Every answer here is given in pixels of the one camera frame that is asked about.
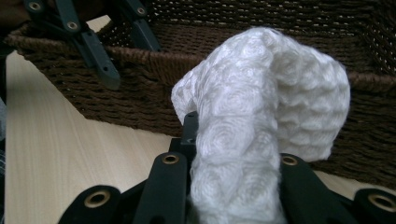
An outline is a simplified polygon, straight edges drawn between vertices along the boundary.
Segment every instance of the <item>light wood surface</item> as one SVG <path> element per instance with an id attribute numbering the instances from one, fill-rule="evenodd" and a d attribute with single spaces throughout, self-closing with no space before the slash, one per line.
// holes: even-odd
<path id="1" fill-rule="evenodd" d="M 97 29 L 104 21 L 91 25 Z M 57 223 L 75 197 L 94 185 L 125 191 L 146 179 L 154 158 L 169 148 L 171 136 L 84 119 L 15 52 L 7 59 L 7 97 L 9 224 Z M 372 187 L 317 174 L 348 198 Z"/>

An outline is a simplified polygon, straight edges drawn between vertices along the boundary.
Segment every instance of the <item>brown wicker basket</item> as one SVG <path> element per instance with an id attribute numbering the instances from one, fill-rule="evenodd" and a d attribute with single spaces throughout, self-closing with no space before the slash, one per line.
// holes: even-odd
<path id="1" fill-rule="evenodd" d="M 99 32 L 121 75 L 111 91 L 73 46 L 32 28 L 7 42 L 31 61 L 87 119 L 180 135 L 170 102 L 174 84 L 228 37 L 273 27 L 342 62 L 352 89 L 350 113 L 327 173 L 396 189 L 396 3 L 393 0 L 154 0 L 149 23 L 162 52 L 134 49 L 128 23 Z"/>

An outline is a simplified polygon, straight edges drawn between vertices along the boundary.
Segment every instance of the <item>table surface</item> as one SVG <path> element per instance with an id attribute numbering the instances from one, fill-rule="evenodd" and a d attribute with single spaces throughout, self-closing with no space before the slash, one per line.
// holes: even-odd
<path id="1" fill-rule="evenodd" d="M 107 20 L 90 26 L 97 30 Z M 85 119 L 30 62 L 12 53 L 7 58 L 7 223 L 57 223 L 84 189 L 131 188 L 148 177 L 171 138 Z M 350 199 L 357 189 L 373 187 L 316 173 Z"/>

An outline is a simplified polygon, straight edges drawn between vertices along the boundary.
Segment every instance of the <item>basket rim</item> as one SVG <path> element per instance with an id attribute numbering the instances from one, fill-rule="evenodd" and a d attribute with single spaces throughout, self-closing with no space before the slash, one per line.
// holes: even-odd
<path id="1" fill-rule="evenodd" d="M 111 22 L 109 22 L 105 27 L 103 27 L 100 32 L 105 31 L 109 28 Z M 21 28 L 12 31 L 6 38 L 5 43 L 17 48 L 19 54 L 23 54 L 24 49 L 44 51 L 46 53 L 59 53 L 63 54 L 67 52 L 70 55 L 79 55 L 78 51 L 73 47 L 72 44 L 65 42 L 64 40 L 54 40 L 48 38 L 37 38 L 29 37 L 23 35 L 24 32 L 29 28 L 29 23 L 24 24 Z M 112 47 L 104 46 L 107 53 L 111 55 L 114 59 L 122 60 L 124 62 L 133 62 L 146 64 L 148 67 L 154 67 L 158 65 L 158 61 L 166 61 L 172 64 L 186 64 L 186 73 L 195 67 L 198 63 L 205 59 L 205 57 L 184 54 L 184 53 L 174 53 L 174 52 L 156 52 L 149 51 L 145 49 L 133 49 L 126 47 Z M 157 69 L 155 73 L 159 79 L 162 79 L 161 68 Z M 355 71 L 347 72 L 347 77 L 351 89 L 359 91 L 368 91 L 374 93 L 385 93 L 387 95 L 396 95 L 396 77 L 386 75 L 386 74 L 376 74 L 376 73 L 359 73 Z"/>

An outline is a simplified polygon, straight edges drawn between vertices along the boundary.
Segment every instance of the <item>crumpled cloth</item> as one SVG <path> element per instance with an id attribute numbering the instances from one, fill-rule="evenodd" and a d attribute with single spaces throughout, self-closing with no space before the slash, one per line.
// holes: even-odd
<path id="1" fill-rule="evenodd" d="M 197 111 L 191 200 L 200 223 L 285 223 L 280 152 L 327 159 L 349 107 L 343 65 L 269 28 L 216 48 L 173 88 L 181 122 Z"/>

